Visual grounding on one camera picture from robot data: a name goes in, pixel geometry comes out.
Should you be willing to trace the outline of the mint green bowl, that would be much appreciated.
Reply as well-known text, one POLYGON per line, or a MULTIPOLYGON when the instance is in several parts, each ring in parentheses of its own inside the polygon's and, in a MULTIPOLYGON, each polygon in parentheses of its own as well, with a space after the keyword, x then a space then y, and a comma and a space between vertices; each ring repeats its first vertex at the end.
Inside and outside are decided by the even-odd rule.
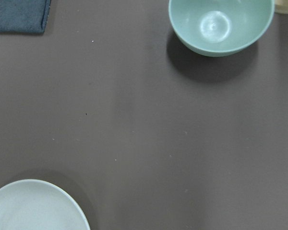
POLYGON ((170 0, 168 15, 177 38, 191 51, 225 57, 254 44, 274 16, 272 0, 170 0))

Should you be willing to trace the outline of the white round plate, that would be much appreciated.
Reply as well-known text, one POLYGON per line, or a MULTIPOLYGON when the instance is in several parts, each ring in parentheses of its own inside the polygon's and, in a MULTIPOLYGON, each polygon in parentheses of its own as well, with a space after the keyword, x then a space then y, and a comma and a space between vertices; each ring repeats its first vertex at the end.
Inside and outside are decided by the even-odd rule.
POLYGON ((58 186, 24 179, 0 188, 0 230, 88 230, 77 202, 58 186))

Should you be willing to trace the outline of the dark grey folded cloth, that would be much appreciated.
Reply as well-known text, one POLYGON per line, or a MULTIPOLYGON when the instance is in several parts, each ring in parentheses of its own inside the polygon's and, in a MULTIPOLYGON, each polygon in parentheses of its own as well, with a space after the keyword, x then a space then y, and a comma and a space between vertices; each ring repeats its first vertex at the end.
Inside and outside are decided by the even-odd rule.
POLYGON ((44 33, 50 7, 50 0, 0 0, 0 33, 44 33))

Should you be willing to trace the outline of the wooden stand base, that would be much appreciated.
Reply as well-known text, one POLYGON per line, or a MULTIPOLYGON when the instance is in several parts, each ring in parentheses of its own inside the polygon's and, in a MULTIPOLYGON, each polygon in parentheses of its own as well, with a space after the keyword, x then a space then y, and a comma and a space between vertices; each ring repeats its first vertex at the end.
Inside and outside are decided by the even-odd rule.
POLYGON ((275 12, 288 14, 288 0, 275 0, 275 12))

